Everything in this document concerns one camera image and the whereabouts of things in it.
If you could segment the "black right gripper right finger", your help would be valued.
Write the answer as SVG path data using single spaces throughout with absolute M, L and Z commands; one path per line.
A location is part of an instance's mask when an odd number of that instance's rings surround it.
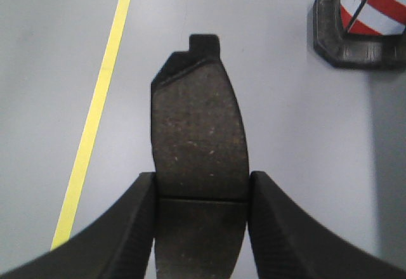
M 259 278 L 405 278 L 297 205 L 263 171 L 251 173 L 248 229 Z

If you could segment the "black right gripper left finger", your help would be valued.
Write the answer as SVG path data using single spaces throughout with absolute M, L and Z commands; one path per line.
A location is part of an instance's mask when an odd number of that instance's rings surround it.
M 83 231 L 1 278 L 144 278 L 156 202 L 155 174 L 144 172 Z

